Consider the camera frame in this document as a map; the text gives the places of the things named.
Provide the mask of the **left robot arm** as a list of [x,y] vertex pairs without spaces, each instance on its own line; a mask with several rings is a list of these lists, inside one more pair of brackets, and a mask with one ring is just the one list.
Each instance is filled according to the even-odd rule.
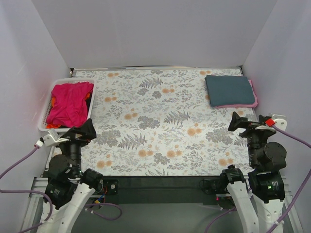
[[77,217],[92,194],[99,194],[104,187],[101,173],[82,171],[81,148],[97,137],[89,118],[81,127],[72,127],[63,135],[54,129],[43,137],[46,147],[57,147],[61,154],[51,158],[46,172],[45,189],[39,233],[70,233]]

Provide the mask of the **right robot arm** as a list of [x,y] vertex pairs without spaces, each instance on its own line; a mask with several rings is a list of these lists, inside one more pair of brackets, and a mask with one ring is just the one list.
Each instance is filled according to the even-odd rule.
[[220,188],[232,197],[245,233],[283,232],[283,221],[279,217],[284,206],[285,187],[280,170],[287,165],[287,151],[280,143],[268,141],[276,134],[274,126],[285,130],[286,117],[260,115],[254,122],[234,112],[228,126],[230,132],[244,130],[240,137],[247,140],[252,171],[245,178],[240,169],[229,166],[220,175]]

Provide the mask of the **blue-grey t-shirt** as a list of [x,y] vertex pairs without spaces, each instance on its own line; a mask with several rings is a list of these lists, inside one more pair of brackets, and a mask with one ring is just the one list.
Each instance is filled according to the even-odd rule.
[[252,88],[245,76],[207,75],[205,81],[212,107],[229,104],[252,104],[255,101]]

